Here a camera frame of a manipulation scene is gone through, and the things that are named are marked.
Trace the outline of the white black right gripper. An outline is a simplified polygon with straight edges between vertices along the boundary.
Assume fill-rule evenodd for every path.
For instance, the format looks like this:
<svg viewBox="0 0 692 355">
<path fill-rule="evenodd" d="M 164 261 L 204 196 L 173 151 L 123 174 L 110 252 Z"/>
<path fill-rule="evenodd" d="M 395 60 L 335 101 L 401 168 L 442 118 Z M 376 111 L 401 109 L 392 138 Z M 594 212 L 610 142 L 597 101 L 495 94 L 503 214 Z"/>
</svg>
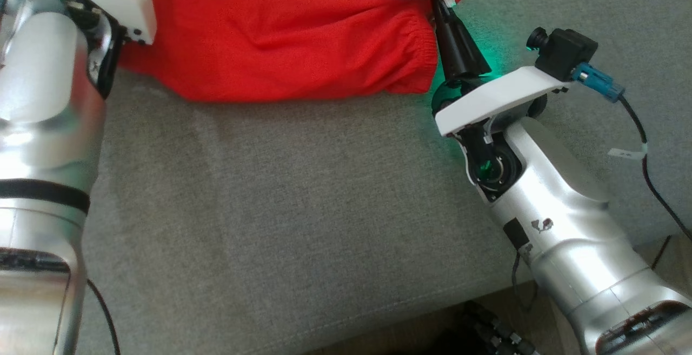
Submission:
<svg viewBox="0 0 692 355">
<path fill-rule="evenodd" d="M 504 131 L 529 116 L 534 101 L 563 91 L 564 83 L 533 65 L 482 82 L 479 77 L 492 69 L 469 30 L 444 0 L 432 0 L 432 9 L 445 80 L 461 81 L 435 92 L 435 125 L 462 149 L 470 183 L 486 202 L 496 202 L 522 173 Z"/>
</svg>

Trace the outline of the red shorts white stripe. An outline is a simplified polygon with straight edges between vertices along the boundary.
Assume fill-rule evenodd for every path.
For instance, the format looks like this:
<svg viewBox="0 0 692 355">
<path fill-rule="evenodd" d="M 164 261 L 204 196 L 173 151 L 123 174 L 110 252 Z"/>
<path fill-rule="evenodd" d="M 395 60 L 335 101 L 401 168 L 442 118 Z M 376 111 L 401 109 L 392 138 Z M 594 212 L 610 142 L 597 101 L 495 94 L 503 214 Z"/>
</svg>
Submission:
<svg viewBox="0 0 692 355">
<path fill-rule="evenodd" d="M 153 4 L 153 44 L 124 47 L 121 66 L 192 102 L 425 93 L 438 66 L 431 0 Z"/>
</svg>

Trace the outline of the grey sofa seat cushion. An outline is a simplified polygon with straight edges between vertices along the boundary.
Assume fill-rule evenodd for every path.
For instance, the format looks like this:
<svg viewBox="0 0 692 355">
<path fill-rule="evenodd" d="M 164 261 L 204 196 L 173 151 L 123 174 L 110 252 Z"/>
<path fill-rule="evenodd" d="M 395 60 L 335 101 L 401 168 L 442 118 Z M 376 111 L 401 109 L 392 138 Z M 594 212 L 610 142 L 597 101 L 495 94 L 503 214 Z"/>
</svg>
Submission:
<svg viewBox="0 0 692 355">
<path fill-rule="evenodd" d="M 692 0 L 462 0 L 496 73 L 599 43 L 692 230 Z M 509 287 L 514 249 L 428 96 L 210 105 L 125 70 L 84 234 L 122 355 L 295 355 Z"/>
</svg>

